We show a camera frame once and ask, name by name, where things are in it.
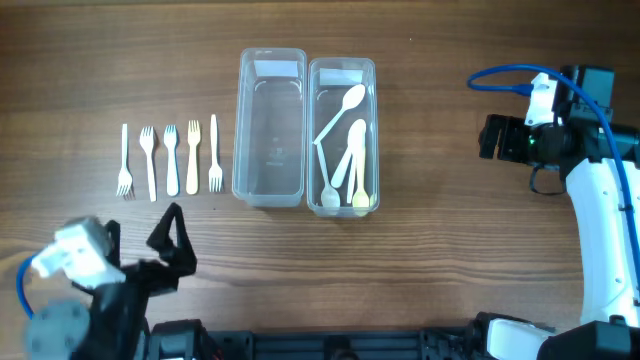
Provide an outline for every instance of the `wooden table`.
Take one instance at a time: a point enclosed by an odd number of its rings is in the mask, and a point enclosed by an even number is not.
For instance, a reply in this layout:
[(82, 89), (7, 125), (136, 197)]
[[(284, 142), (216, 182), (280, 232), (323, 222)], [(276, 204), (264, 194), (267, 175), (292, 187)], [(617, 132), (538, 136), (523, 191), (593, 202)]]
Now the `wooden table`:
[[(16, 269), (56, 228), (87, 214), (115, 219), (123, 226), (123, 256), (132, 262), (153, 256), (144, 241), (172, 201), (184, 209), (198, 271), (177, 293), (150, 301), (152, 324), (201, 318), (212, 330), (416, 329), (495, 311), (560, 330), (577, 325), (582, 268), (570, 199), (531, 193), (530, 168), (478, 158), (486, 115), (524, 116), (528, 100), (472, 92), (465, 80), (514, 62), (614, 67), (616, 122), (640, 126), (640, 11), (615, 3), (0, 10), (0, 359), (22, 357)], [(231, 194), (238, 67), (247, 47), (375, 62), (381, 168), (375, 213), (323, 219), (304, 203), (253, 209)], [(169, 198), (160, 148), (159, 199), (149, 202), (140, 129), (161, 132), (175, 123), (186, 136), (187, 120), (208, 124), (214, 112), (226, 191), (188, 196), (183, 188)], [(114, 196), (125, 122), (138, 194), (130, 202)], [(181, 179), (187, 149), (186, 141), (178, 149)], [(204, 142), (201, 187), (210, 151)], [(26, 282), (35, 308), (77, 293), (61, 278)]]

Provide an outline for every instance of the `plastic fork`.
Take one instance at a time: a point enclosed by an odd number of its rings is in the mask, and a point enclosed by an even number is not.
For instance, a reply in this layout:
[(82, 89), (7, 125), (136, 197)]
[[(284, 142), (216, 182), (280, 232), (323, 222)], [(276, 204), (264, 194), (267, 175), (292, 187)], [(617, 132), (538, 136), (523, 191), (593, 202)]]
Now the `plastic fork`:
[(176, 196), (180, 192), (178, 180), (178, 164), (176, 163), (176, 146), (178, 145), (178, 130), (175, 125), (167, 125), (164, 129), (164, 145), (169, 153), (167, 165), (167, 194)]
[(147, 126), (140, 133), (140, 146), (147, 154), (147, 181), (149, 182), (149, 198), (156, 201), (156, 176), (153, 172), (153, 147), (155, 146), (153, 126)]
[(130, 196), (133, 194), (131, 187), (133, 185), (133, 177), (127, 168), (127, 157), (129, 150), (129, 131), (127, 124), (122, 124), (122, 167), (118, 174), (118, 189), (116, 196)]
[(211, 115), (211, 169), (209, 169), (209, 191), (222, 191), (222, 168), (218, 165), (218, 120)]
[(187, 168), (187, 194), (198, 192), (198, 144), (200, 144), (200, 122), (189, 120), (189, 167)]

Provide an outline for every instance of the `clear plastic container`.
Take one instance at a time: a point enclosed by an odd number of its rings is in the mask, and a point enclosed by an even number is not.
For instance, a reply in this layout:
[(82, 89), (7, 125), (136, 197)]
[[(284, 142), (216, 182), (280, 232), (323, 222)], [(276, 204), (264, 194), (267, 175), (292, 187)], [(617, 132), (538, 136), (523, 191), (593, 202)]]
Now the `clear plastic container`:
[(307, 56), (246, 49), (240, 63), (233, 193), (251, 206), (295, 207), (304, 191)]
[[(369, 59), (318, 58), (311, 62), (309, 68), (307, 204), (318, 216), (364, 216), (377, 209), (380, 204), (375, 65)], [(329, 180), (331, 180), (347, 149), (349, 128), (358, 119), (363, 119), (366, 122), (364, 187), (370, 198), (369, 206), (354, 208), (346, 202), (350, 164), (342, 186), (336, 189), (340, 194), (340, 207), (323, 207), (320, 196), (324, 189), (324, 180), (318, 161), (318, 152), (313, 141), (325, 125), (340, 111), (345, 93), (357, 84), (365, 86), (365, 96), (362, 102), (356, 108), (347, 110), (340, 117), (331, 131), (323, 138), (322, 148), (324, 149)]]

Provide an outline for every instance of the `white plastic fork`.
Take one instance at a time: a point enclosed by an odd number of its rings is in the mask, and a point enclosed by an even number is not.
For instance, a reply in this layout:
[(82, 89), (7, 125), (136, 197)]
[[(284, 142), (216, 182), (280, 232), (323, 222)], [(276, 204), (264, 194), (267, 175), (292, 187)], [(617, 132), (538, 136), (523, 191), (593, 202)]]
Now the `white plastic fork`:
[(131, 193), (133, 177), (127, 169), (127, 157), (129, 150), (129, 130), (127, 124), (122, 124), (122, 166), (118, 174), (118, 189), (116, 196), (127, 196)]
[(222, 191), (222, 168), (218, 165), (218, 120), (211, 115), (211, 169), (209, 169), (209, 191)]
[(180, 192), (178, 180), (178, 164), (176, 163), (176, 146), (178, 145), (178, 130), (175, 125), (167, 125), (164, 129), (164, 145), (169, 154), (167, 165), (167, 195), (176, 196)]
[(147, 154), (147, 181), (149, 182), (149, 198), (156, 201), (156, 176), (153, 172), (153, 147), (155, 145), (153, 126), (147, 126), (140, 133), (140, 146)]

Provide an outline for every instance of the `utensil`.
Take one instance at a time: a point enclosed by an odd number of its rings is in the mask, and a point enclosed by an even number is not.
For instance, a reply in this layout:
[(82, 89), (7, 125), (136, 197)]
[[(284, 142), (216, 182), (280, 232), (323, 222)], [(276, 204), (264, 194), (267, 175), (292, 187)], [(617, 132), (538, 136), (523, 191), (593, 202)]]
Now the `utensil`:
[[(358, 188), (356, 189), (355, 194), (353, 194), (353, 207), (368, 208), (371, 202), (369, 200), (369, 195), (364, 191), (364, 164), (367, 151), (364, 136), (362, 139), (362, 146), (354, 150), (354, 155), (356, 156), (356, 178), (358, 180)], [(358, 215), (364, 216), (366, 214), (367, 213), (364, 212)]]
[(129, 130), (127, 124), (122, 124), (122, 166), (118, 174), (118, 189), (116, 196), (127, 196), (131, 192), (133, 177), (127, 169), (127, 158), (129, 150)]
[(187, 168), (187, 194), (198, 192), (198, 144), (200, 144), (200, 122), (189, 120), (189, 167)]
[(169, 164), (167, 165), (167, 194), (176, 196), (180, 192), (180, 182), (178, 180), (178, 165), (176, 164), (176, 146), (178, 145), (178, 130), (175, 125), (168, 125), (164, 129), (164, 145), (169, 154)]
[(350, 160), (353, 158), (353, 149), (357, 149), (361, 146), (361, 142), (363, 141), (362, 138), (366, 131), (367, 123), (365, 123), (363, 119), (354, 121), (349, 128), (349, 134), (347, 135), (347, 149), (344, 151), (344, 155), (342, 156), (342, 159), (340, 159), (340, 163), (331, 178), (331, 186), (334, 188), (342, 186), (344, 176), (347, 173), (347, 167), (349, 166)]
[(342, 109), (340, 109), (340, 111), (338, 111), (336, 116), (334, 116), (333, 119), (329, 121), (329, 123), (327, 124), (327, 126), (324, 127), (324, 129), (322, 129), (320, 134), (313, 141), (313, 144), (318, 145), (318, 143), (320, 143), (320, 141), (322, 141), (322, 139), (324, 139), (324, 137), (327, 136), (327, 133), (329, 133), (331, 128), (333, 128), (336, 122), (338, 122), (338, 119), (340, 119), (340, 116), (342, 116), (342, 114), (344, 114), (345, 111), (351, 110), (356, 106), (360, 105), (360, 103), (362, 102), (362, 99), (364, 99), (364, 94), (365, 94), (365, 88), (364, 88), (364, 85), (362, 84), (358, 84), (352, 87), (351, 89), (349, 89), (349, 91), (347, 91), (347, 93), (344, 94), (344, 97), (342, 98)]
[(218, 164), (218, 120), (211, 115), (211, 168), (209, 169), (209, 191), (222, 191), (222, 168)]
[(156, 201), (156, 176), (153, 173), (153, 147), (155, 146), (155, 132), (153, 126), (147, 126), (140, 133), (140, 146), (147, 154), (147, 182), (149, 183), (149, 198)]
[(324, 150), (322, 149), (322, 144), (317, 144), (316, 147), (318, 149), (318, 160), (320, 161), (322, 178), (324, 179), (324, 190), (322, 190), (322, 194), (320, 194), (320, 201), (322, 202), (322, 206), (324, 207), (339, 208), (340, 194), (338, 194), (338, 191), (332, 188), (329, 184), (329, 176), (327, 175), (327, 162), (324, 158)]
[(353, 200), (353, 188), (356, 184), (356, 157), (353, 156), (351, 169), (349, 170), (349, 183), (347, 184), (347, 204), (351, 204)]

